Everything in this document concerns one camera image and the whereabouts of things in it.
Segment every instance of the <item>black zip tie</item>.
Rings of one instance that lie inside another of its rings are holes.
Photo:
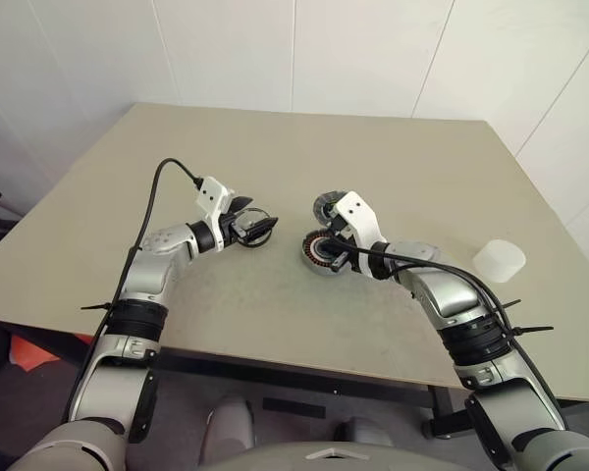
[[[508,309],[511,306],[514,306],[515,304],[519,304],[521,302],[521,299],[516,299],[515,301],[511,301],[511,302],[507,302],[506,304],[503,304],[502,307],[504,307],[505,309]]]
[[[105,302],[104,304],[94,304],[93,306],[84,306],[81,308],[81,310],[83,311],[87,311],[90,309],[104,309],[108,311],[109,309],[111,309],[111,302]]]
[[[513,327],[510,329],[510,332],[515,336],[523,336],[524,334],[528,334],[530,332],[541,332],[541,331],[553,331],[554,327],[552,326],[543,326],[543,327]]]

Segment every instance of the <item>white plastic cup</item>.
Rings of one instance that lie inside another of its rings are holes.
[[[507,240],[489,241],[475,257],[473,266],[478,273],[494,283],[505,283],[526,264],[526,256]]]

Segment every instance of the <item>table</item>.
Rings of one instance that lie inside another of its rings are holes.
[[[182,351],[329,375],[457,388],[452,361],[409,293],[299,259],[314,198],[354,189],[388,240],[438,245],[471,270],[492,238],[526,253],[492,285],[514,325],[552,325],[526,347],[558,397],[589,401],[589,263],[484,122],[281,114],[137,104],[0,243],[0,321],[92,333],[133,242],[157,163],[211,175],[278,216],[261,249],[198,259],[161,341]],[[195,190],[166,170],[150,228],[198,218]]]

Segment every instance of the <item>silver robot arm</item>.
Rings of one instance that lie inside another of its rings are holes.
[[[547,384],[514,338],[523,330],[502,322],[480,285],[459,276],[455,267],[436,264],[436,247],[388,243],[375,213],[354,191],[321,195],[314,213],[326,229],[305,238],[305,262],[323,275],[350,266],[369,278],[393,279],[412,292],[441,336],[460,381],[473,391],[465,405],[498,468],[589,470],[589,439],[566,429]]]
[[[157,391],[152,367],[177,281],[201,253],[221,251],[234,242],[260,246],[277,223],[260,209],[246,208],[251,198],[234,197],[211,177],[195,183],[202,219],[156,231],[141,241],[118,299],[105,305],[108,313],[78,377],[66,423],[11,470],[121,471],[127,443],[146,437]]]

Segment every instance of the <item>black wire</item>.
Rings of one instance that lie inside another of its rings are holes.
[[[512,326],[510,325],[510,320],[509,320],[509,316],[507,314],[506,309],[504,308],[504,306],[502,305],[502,303],[500,302],[498,297],[495,295],[495,293],[489,287],[487,287],[487,285],[482,280],[480,280],[478,277],[476,277],[472,273],[469,273],[465,270],[462,270],[458,267],[454,267],[451,265],[430,262],[429,260],[421,260],[419,258],[404,257],[402,255],[397,255],[394,253],[381,252],[379,250],[369,250],[366,248],[360,248],[360,247],[356,247],[354,245],[351,245],[350,243],[344,242],[337,237],[331,237],[330,241],[347,249],[347,250],[350,250],[350,251],[364,253],[364,254],[368,254],[368,255],[374,255],[374,256],[381,257],[381,258],[388,258],[391,260],[397,260],[397,261],[406,263],[406,265],[399,266],[398,268],[392,270],[391,274],[389,275],[389,278],[394,277],[399,272],[401,272],[403,270],[408,270],[410,268],[436,268],[436,269],[442,270],[444,272],[452,273],[453,275],[456,275],[457,277],[461,278],[466,283],[470,284],[474,289],[476,289],[476,292],[478,293],[478,296],[483,301],[485,307],[492,314],[494,314],[494,313],[500,314],[500,318],[502,319],[502,322],[504,323],[504,331],[505,331],[510,343],[512,344],[512,346],[514,346],[517,349],[517,351],[519,352],[519,355],[524,359],[524,361],[528,365],[528,368],[530,368],[530,371],[537,378],[537,381],[539,382],[539,384],[541,385],[543,390],[546,392],[546,395],[548,396],[548,398],[550,399],[550,401],[554,405],[555,409],[560,414],[561,420],[562,420],[562,423],[564,424],[565,429],[569,430],[569,426],[567,424],[567,421],[564,417],[564,414],[561,411],[561,406],[559,405],[559,402],[557,401],[554,394],[552,393],[552,390],[548,386],[548,383],[543,378],[543,376],[539,372],[539,369],[536,367],[534,362],[530,359],[530,356],[528,355],[528,353],[523,349],[523,347],[519,344],[519,342],[514,337],[514,334],[512,333]],[[491,302],[493,302],[493,304],[495,305],[495,312],[493,311],[493,307],[491,306]]]
[[[150,221],[150,215],[153,211],[153,205],[155,204],[155,196],[157,195],[157,185],[159,184],[159,177],[161,175],[162,170],[167,164],[175,164],[181,170],[183,170],[188,177],[192,179],[196,189],[200,189],[203,179],[196,177],[187,167],[182,164],[177,159],[164,159],[162,160],[157,169],[155,170],[155,175],[153,176],[153,183],[150,186],[150,194],[148,195],[148,204],[146,205],[146,211],[144,212],[144,218],[142,219],[141,226],[139,227],[139,232],[137,233],[137,237],[135,238],[135,242],[133,246],[129,249],[129,253],[127,254],[127,259],[125,260],[125,266],[122,269],[120,274],[120,279],[118,280],[118,285],[116,286],[116,291],[114,292],[114,297],[111,300],[110,307],[107,309],[107,312],[103,316],[100,324],[98,325],[98,329],[96,329],[96,333],[94,334],[93,339],[89,344],[89,348],[87,349],[87,354],[85,355],[85,359],[83,360],[82,364],[80,365],[79,372],[77,373],[77,377],[75,379],[74,384],[72,385],[72,389],[70,390],[70,396],[68,397],[68,402],[66,404],[66,408],[64,410],[62,422],[68,422],[70,416],[70,407],[72,405],[72,401],[74,399],[75,393],[77,392],[77,388],[79,387],[80,380],[82,379],[85,368],[89,364],[91,360],[91,356],[93,355],[94,349],[96,344],[98,343],[98,339],[100,339],[100,335],[102,334],[103,329],[107,325],[109,321],[109,316],[113,311],[116,303],[118,302],[118,298],[120,297],[120,293],[122,292],[122,287],[125,285],[125,281],[127,280],[127,275],[129,274],[129,269],[134,262],[135,255],[140,250],[139,246],[141,244],[142,239],[144,238],[144,234],[146,233],[146,229],[148,228],[148,222]]]

